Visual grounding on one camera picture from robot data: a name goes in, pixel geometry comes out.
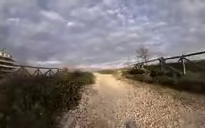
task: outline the gravel path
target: gravel path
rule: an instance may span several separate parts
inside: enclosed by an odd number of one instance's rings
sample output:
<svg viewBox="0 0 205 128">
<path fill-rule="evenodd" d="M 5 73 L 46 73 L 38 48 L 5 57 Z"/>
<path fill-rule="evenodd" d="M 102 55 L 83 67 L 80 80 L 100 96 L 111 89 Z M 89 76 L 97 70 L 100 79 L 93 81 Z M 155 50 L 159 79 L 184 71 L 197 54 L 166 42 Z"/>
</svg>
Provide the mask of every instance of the gravel path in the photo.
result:
<svg viewBox="0 0 205 128">
<path fill-rule="evenodd" d="M 205 128 L 205 96 L 95 76 L 63 128 Z"/>
</svg>

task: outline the cloudy sky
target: cloudy sky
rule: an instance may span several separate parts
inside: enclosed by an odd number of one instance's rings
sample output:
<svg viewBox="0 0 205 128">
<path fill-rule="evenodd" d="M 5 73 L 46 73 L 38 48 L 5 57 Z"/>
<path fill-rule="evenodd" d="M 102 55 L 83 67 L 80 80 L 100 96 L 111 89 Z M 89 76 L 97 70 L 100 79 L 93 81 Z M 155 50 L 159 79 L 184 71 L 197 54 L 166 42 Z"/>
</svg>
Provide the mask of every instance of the cloudy sky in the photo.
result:
<svg viewBox="0 0 205 128">
<path fill-rule="evenodd" d="M 205 50 L 205 0 L 0 0 L 0 48 L 19 63 L 117 65 L 142 45 Z"/>
</svg>

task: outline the bush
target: bush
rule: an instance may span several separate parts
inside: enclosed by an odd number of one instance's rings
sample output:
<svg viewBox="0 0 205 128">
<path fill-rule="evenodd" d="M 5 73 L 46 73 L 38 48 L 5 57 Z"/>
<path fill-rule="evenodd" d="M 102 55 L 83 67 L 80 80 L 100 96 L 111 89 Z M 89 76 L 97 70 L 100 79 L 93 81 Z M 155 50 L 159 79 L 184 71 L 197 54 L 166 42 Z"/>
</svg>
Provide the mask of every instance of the bush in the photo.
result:
<svg viewBox="0 0 205 128">
<path fill-rule="evenodd" d="M 141 81 L 141 82 L 146 82 L 146 83 L 152 83 L 153 82 L 153 78 L 150 77 L 149 75 L 146 75 L 146 74 L 135 76 L 135 80 L 138 80 L 138 81 Z"/>
<path fill-rule="evenodd" d="M 91 83 L 87 72 L 0 80 L 0 127 L 55 127 L 57 117 L 75 108 L 84 85 Z"/>
<path fill-rule="evenodd" d="M 101 71 L 98 71 L 98 73 L 101 73 L 101 74 L 114 74 L 116 73 L 117 71 L 116 70 L 112 70 L 112 69 L 107 69 L 107 70 L 101 70 Z"/>
<path fill-rule="evenodd" d="M 150 71 L 146 69 L 131 69 L 128 71 L 129 74 L 131 75 L 137 75 L 137 74 L 149 74 Z"/>
<path fill-rule="evenodd" d="M 187 72 L 178 80 L 177 85 L 182 90 L 205 92 L 205 77 L 200 73 Z"/>
<path fill-rule="evenodd" d="M 176 80 L 166 75 L 157 76 L 154 78 L 155 81 L 161 85 L 172 86 L 176 84 Z"/>
</svg>

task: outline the house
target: house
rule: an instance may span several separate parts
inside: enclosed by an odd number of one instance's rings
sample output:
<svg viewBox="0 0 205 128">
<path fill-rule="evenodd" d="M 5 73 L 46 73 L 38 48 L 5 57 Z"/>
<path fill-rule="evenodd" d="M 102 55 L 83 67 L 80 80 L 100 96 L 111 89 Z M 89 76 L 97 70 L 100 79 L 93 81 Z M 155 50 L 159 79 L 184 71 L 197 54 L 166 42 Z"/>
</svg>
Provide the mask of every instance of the house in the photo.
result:
<svg viewBox="0 0 205 128">
<path fill-rule="evenodd" d="M 15 60 L 5 50 L 0 50 L 0 74 L 9 73 L 16 69 Z"/>
</svg>

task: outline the bare tree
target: bare tree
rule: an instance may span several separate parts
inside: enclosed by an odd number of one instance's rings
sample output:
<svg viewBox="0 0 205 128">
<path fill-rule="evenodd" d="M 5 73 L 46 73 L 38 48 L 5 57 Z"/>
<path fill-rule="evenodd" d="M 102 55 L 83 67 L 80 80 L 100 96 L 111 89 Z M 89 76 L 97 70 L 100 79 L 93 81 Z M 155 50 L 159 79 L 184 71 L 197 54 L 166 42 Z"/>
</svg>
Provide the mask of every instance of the bare tree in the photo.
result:
<svg viewBox="0 0 205 128">
<path fill-rule="evenodd" d="M 145 46 L 141 46 L 136 50 L 136 57 L 142 59 L 143 62 L 146 62 L 150 58 L 149 49 Z"/>
</svg>

